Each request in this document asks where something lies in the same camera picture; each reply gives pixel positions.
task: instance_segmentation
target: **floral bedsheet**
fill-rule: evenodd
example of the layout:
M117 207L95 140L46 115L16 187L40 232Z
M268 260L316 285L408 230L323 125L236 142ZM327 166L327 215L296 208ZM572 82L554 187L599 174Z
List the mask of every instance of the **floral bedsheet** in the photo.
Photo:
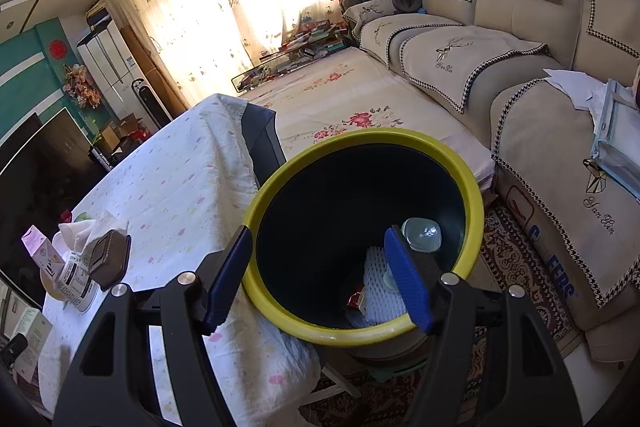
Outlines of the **floral bedsheet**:
M481 188L494 174L489 149L438 103L374 58L349 48L242 96L276 111L287 158L323 139L370 127L428 134L458 152Z

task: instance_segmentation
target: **white tablecloth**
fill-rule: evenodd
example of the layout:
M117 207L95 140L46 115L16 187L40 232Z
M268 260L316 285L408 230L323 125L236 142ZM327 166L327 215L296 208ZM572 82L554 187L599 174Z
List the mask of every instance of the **white tablecloth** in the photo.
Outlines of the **white tablecloth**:
M213 95L160 130L118 165L75 208L129 219L132 237L124 278L134 291L163 286L223 250L242 222L256 184L242 139L243 100ZM39 360L45 407L55 408L64 374L106 293L84 314L47 297L53 330ZM160 328L151 331L162 415L179 423ZM300 401L320 375L308 344L282 333L240 289L224 325L205 341L213 370L239 426L308 426Z

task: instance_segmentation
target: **papers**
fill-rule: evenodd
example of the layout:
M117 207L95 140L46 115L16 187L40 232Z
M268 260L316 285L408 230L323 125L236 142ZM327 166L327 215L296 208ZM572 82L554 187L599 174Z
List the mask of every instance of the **papers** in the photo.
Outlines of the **papers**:
M589 111L593 119L593 133L596 133L607 85L582 71L545 70L546 81L567 95L574 107Z

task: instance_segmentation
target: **yellow bucket rim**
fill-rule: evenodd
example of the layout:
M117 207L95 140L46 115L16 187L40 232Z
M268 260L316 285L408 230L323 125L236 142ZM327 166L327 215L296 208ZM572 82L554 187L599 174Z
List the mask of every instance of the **yellow bucket rim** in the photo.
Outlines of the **yellow bucket rim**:
M415 325L408 314L392 321L353 330L338 330L307 322L287 311L268 291L255 258L257 231L265 212L277 192L302 169L323 156L369 143L401 145L425 153L447 169L456 182L465 205L465 238L452 269L466 279L476 263L484 233L484 206L478 182L464 160L450 147L426 134L398 128L363 129L318 142L287 161L260 188L244 214L244 224L252 231L254 253L242 279L249 298L260 312L281 330L314 344L354 347L375 344L411 331Z

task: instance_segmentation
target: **carpet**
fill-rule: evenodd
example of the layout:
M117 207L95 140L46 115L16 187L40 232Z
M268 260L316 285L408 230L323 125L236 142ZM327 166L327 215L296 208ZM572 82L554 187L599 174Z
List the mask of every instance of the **carpet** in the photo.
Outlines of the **carpet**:
M478 263L492 279L494 289L521 285L532 299L561 352L570 352L580 332L573 324L566 304L556 290L546 268L531 246L511 211L495 201L485 210L484 239ZM486 329L476 328L472 365L466 384L461 419L473 414L482 382ZM301 407L302 415L322 427L394 427L399 425L420 381L420 371L376 382L367 371L349 375L348 380L362 393L354 399L341 393ZM332 385L322 377L316 391Z

